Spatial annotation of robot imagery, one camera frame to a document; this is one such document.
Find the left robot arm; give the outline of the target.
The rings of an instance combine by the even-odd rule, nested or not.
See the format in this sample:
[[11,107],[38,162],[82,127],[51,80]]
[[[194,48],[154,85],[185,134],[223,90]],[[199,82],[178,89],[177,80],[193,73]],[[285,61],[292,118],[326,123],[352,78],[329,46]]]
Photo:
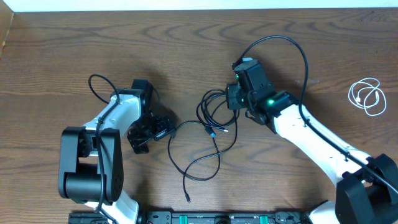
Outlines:
[[135,154],[147,154],[147,143],[176,128],[168,116],[150,107],[157,90],[148,80],[130,88],[114,88],[106,107],[83,126],[68,126],[61,135],[58,192],[62,198],[91,207],[88,223],[148,223],[139,204],[123,189],[121,140],[127,137]]

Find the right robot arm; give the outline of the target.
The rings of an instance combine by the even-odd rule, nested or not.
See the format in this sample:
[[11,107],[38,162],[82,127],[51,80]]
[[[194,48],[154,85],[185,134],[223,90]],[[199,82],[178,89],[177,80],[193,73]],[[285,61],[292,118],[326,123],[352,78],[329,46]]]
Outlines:
[[397,164],[389,156],[372,157],[339,138],[317,121],[287,91],[276,92],[258,60],[232,65],[237,83],[226,87],[231,110],[266,125],[296,145],[328,176],[334,201],[307,212],[304,223],[394,223],[397,221]]

